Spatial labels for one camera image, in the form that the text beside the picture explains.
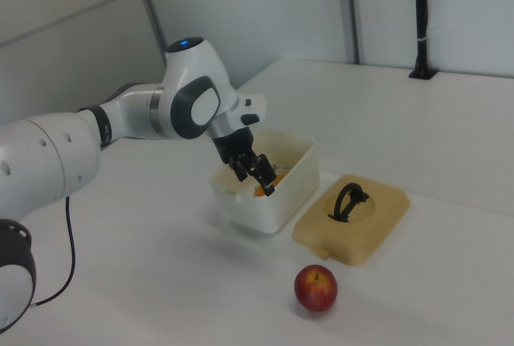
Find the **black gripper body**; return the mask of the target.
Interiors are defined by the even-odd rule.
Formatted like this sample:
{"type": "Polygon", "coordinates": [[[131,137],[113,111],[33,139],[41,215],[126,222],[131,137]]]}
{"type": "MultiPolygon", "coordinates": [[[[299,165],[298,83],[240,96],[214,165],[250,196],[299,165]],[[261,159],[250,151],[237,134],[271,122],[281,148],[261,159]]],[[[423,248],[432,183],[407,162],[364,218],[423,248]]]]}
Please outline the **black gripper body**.
{"type": "Polygon", "coordinates": [[[213,138],[212,141],[223,164],[251,167],[256,155],[252,149],[254,137],[248,127],[224,137],[213,138]]]}

